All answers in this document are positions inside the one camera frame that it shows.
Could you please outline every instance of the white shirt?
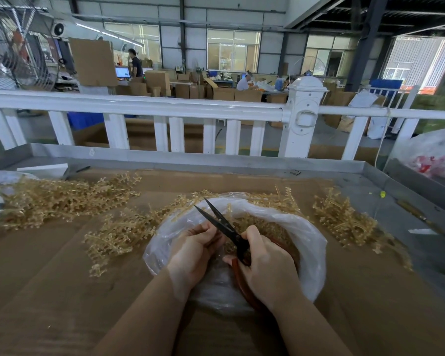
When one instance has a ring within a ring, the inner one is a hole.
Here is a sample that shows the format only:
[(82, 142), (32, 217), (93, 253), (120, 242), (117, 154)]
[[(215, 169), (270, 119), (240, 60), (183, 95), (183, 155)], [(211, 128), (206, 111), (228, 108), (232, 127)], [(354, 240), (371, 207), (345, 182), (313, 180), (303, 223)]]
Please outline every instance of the white shirt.
[(237, 83), (236, 89), (237, 91), (249, 89), (249, 83), (247, 83), (246, 76), (242, 77), (241, 80)]

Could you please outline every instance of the person's left hand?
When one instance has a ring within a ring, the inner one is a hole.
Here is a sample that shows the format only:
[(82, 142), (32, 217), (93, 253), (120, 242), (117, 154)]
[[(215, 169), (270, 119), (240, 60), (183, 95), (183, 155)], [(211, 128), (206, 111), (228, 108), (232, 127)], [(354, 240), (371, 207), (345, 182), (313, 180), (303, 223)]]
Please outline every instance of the person's left hand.
[(209, 221), (182, 232), (171, 244), (167, 269), (172, 279), (182, 278), (178, 282), (185, 281), (190, 291), (204, 276), (209, 258), (225, 241), (225, 236)]

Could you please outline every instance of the white fence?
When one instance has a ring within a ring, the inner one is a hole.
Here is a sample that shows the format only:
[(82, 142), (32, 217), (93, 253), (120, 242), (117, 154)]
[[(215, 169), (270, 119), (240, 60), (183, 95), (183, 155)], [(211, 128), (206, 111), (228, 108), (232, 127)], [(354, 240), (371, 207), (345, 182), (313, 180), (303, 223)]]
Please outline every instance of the white fence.
[(320, 106), (326, 88), (320, 80), (311, 76), (301, 77), (291, 85), (286, 104), (0, 90), (0, 140), (5, 149), (26, 143), (17, 109), (48, 111), (61, 145), (74, 145), (67, 112), (99, 112), (104, 114), (110, 147), (129, 149), (124, 114), (151, 115), (154, 118), (157, 151), (169, 151), (169, 124), (170, 151), (184, 152), (183, 117), (190, 117), (204, 119), (203, 152), (211, 154), (214, 153), (216, 119), (224, 119), (227, 120), (226, 154), (237, 155), (241, 121), (252, 120), (250, 155), (260, 156), (265, 122), (281, 121), (284, 127), (279, 157), (307, 157), (319, 114), (350, 115), (355, 116), (355, 120), (342, 159), (352, 160), (368, 117), (405, 119), (396, 143), (412, 137), (419, 119), (445, 119), (445, 111), (410, 110), (417, 91), (418, 88), (411, 91), (403, 108), (398, 109), (400, 101), (392, 108), (393, 97), (383, 108)]

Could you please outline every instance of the horizontal rail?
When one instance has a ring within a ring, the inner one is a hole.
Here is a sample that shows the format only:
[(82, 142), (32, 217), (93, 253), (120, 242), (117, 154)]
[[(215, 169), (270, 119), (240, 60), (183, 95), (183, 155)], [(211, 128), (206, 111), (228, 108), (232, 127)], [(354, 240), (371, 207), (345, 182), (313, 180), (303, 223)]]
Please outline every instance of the horizontal rail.
[(368, 117), (402, 117), (404, 119), (445, 119), (445, 111), (388, 109), (381, 107), (320, 106), (318, 113)]
[(0, 90), (1, 108), (260, 121), (281, 121), (283, 114), (275, 103), (17, 90)]

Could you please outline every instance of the standing man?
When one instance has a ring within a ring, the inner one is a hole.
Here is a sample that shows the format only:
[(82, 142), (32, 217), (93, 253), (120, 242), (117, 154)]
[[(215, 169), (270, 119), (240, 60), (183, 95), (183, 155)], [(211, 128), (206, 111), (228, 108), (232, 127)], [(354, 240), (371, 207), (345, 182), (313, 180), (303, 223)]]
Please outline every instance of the standing man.
[(252, 80), (252, 72), (247, 71), (246, 74), (241, 77), (241, 80), (237, 83), (237, 91), (243, 91), (249, 89), (249, 81)]
[(132, 59), (132, 77), (142, 77), (142, 61), (136, 56), (134, 49), (129, 49), (129, 56)]

